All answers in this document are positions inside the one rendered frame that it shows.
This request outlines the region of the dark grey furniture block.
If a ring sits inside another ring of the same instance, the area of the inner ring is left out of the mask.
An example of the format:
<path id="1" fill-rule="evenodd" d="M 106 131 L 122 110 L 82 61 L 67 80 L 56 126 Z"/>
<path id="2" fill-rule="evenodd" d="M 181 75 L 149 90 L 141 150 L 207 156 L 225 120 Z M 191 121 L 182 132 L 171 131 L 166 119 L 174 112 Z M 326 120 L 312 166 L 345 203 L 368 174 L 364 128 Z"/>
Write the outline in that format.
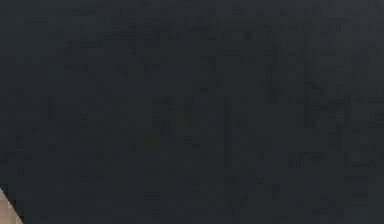
<path id="1" fill-rule="evenodd" d="M 0 0 L 23 224 L 384 224 L 384 0 Z"/>

